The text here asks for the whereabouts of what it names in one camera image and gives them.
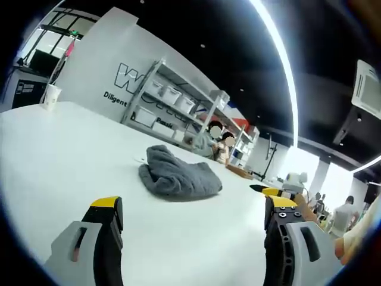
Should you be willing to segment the person's right hand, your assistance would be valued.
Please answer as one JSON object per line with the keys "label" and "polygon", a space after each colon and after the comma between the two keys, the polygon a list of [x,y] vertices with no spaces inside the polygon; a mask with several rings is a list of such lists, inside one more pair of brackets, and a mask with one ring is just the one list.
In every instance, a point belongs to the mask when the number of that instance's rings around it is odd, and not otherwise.
{"label": "person's right hand", "polygon": [[305,221],[311,221],[311,222],[314,222],[315,224],[318,224],[317,216],[309,208],[306,200],[301,194],[297,194],[294,197],[293,201],[298,205],[299,211],[301,212],[301,215]]}

